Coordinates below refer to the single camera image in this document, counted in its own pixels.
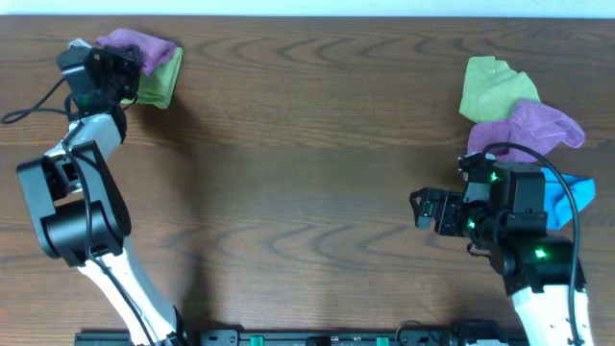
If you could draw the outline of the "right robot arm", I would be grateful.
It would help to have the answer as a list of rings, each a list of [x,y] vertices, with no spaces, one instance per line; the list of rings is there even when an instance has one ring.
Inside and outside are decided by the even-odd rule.
[[[464,191],[424,187],[410,194],[416,227],[465,237],[471,256],[489,260],[529,344],[592,344],[585,279],[574,243],[548,232],[543,169],[483,153],[459,158],[458,168]]]

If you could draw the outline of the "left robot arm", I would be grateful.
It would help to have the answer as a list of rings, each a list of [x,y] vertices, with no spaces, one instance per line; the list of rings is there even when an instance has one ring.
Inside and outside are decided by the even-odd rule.
[[[78,39],[57,65],[70,88],[59,111],[67,133],[16,168],[37,241],[49,258],[98,286],[126,324],[129,344],[190,345],[178,309],[156,290],[135,254],[131,218],[107,165],[126,137],[121,102],[137,97],[140,50]]]

